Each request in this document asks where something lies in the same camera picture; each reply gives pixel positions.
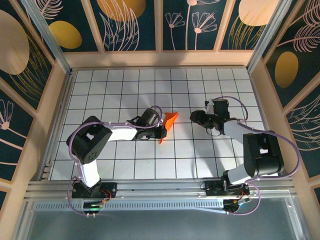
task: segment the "white grid floor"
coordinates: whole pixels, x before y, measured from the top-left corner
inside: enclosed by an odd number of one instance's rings
[[[103,180],[220,177],[243,162],[243,146],[227,136],[210,136],[191,123],[190,113],[204,110],[206,99],[232,96],[249,112],[247,125],[264,129],[245,68],[117,69],[77,72],[50,180],[78,176],[66,140],[89,116],[125,122],[156,104],[179,116],[165,141],[108,142],[97,159]],[[230,116],[244,118],[235,100]]]

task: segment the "orange object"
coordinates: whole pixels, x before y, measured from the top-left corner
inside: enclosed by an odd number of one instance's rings
[[[163,121],[163,125],[168,132],[170,130],[170,128],[172,127],[172,125],[174,124],[174,122],[177,119],[179,114],[178,114],[178,112],[165,112],[164,115],[165,115],[165,118]],[[159,141],[159,144],[161,144],[163,142],[163,140],[164,140],[164,138],[161,138]]]

